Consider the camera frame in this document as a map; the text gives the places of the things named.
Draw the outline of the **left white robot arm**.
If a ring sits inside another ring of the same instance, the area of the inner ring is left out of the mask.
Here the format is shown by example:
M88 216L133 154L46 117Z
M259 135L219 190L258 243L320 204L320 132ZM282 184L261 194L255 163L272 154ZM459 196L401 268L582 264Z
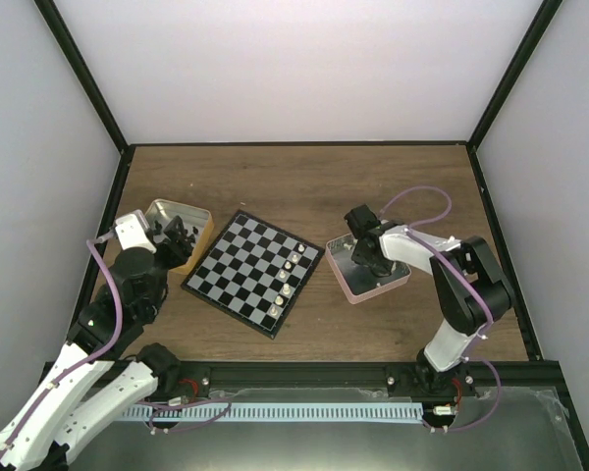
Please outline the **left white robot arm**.
M87 241L105 283L80 312L46 377L0 431L0 470L66 470L127 407L180 387L180 360L153 343L88 395L154 322L169 292L168 274L186 264L194 242L180 217L149 224L139 210Z

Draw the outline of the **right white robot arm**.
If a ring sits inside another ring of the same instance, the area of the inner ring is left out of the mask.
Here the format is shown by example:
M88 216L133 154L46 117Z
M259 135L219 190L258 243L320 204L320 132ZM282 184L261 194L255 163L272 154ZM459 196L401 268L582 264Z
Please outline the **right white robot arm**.
M355 239L351 260L374 276L389 276L400 263L432 276L443 321L419 351L415 376L424 393L442 393L452 382L453 369L468 358L468 350L485 340L515 303L494 252L480 236L443 238L377 219L350 222L348 227Z

